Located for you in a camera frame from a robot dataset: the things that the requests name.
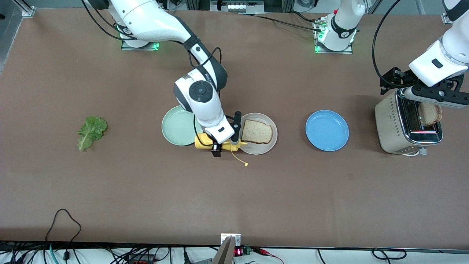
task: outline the lettuce leaf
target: lettuce leaf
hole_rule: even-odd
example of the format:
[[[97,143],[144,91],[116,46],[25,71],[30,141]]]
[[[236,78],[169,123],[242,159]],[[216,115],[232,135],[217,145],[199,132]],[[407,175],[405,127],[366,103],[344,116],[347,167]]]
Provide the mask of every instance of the lettuce leaf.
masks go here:
[[[103,132],[107,128],[107,123],[104,119],[98,116],[88,116],[85,119],[85,124],[82,126],[78,135],[81,135],[78,140],[78,149],[84,151],[93,145],[93,141],[99,140],[103,136]]]

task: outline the blue plate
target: blue plate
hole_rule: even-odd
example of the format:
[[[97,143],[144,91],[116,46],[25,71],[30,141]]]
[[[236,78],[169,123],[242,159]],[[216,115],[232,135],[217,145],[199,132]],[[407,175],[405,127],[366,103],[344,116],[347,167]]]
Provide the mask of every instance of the blue plate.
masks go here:
[[[321,110],[306,121],[306,136],[315,147],[336,151],[347,143],[348,125],[336,112]]]

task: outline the toaster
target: toaster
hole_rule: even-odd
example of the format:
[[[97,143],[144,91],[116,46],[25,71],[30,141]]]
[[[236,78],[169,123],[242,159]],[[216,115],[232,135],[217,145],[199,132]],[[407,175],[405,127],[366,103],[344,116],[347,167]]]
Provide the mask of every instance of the toaster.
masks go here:
[[[405,98],[404,89],[396,89],[375,107],[376,128],[382,149],[391,154],[427,154],[427,146],[443,140],[440,122],[424,126],[418,101]]]

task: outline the teal cable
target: teal cable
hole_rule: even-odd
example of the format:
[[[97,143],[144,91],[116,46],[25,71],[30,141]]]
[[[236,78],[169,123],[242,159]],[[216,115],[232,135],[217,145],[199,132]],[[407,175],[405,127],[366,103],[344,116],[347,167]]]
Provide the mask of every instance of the teal cable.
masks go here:
[[[57,258],[55,258],[54,251],[52,250],[52,243],[49,246],[49,251],[51,252],[51,256],[52,256],[52,259],[54,260],[55,264],[59,264],[59,262],[57,261]]]

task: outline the table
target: table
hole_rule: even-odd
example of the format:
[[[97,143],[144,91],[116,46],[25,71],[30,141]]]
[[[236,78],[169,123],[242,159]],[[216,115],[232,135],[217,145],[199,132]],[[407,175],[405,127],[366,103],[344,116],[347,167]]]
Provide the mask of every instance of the table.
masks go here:
[[[315,54],[310,32],[262,18],[176,15],[223,50],[225,113],[268,115],[275,148],[238,153],[245,168],[228,152],[171,145],[161,120],[190,71],[183,47],[120,51],[83,9],[40,9],[23,20],[0,76],[1,240],[43,240],[64,207],[83,225],[78,241],[217,244],[233,232],[250,245],[469,249],[468,111],[444,109],[445,138],[427,157],[381,150],[373,110],[384,97],[371,63],[380,16],[364,16],[354,54],[340,55]],[[438,16],[389,16],[381,72],[406,70],[447,28]],[[348,122],[340,151],[306,139],[320,109]],[[109,128],[82,153],[76,132],[88,115]],[[50,239],[75,232],[63,214]]]

